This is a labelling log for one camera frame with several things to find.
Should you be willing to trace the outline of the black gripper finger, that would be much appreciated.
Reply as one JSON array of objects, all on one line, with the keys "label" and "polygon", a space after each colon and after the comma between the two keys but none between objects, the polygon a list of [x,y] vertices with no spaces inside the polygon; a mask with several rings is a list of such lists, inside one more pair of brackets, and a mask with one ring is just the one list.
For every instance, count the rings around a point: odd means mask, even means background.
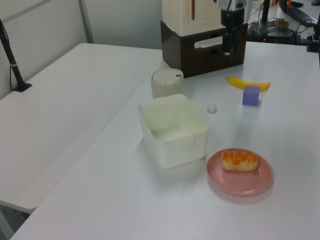
[{"label": "black gripper finger", "polygon": [[232,37],[229,33],[225,33],[222,36],[222,50],[224,52],[225,56],[230,56],[231,54],[231,42],[232,42]]},{"label": "black gripper finger", "polygon": [[235,59],[236,54],[239,50],[239,41],[241,38],[241,25],[237,25],[232,29],[231,32],[232,40],[231,40],[231,60]]}]

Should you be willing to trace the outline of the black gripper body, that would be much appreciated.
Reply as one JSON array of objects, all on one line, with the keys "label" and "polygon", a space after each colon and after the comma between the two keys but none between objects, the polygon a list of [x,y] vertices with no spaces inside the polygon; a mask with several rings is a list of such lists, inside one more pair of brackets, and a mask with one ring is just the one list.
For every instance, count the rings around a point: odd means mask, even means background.
[{"label": "black gripper body", "polygon": [[224,27],[234,27],[244,23],[245,10],[237,9],[227,11],[221,9],[221,24]]}]

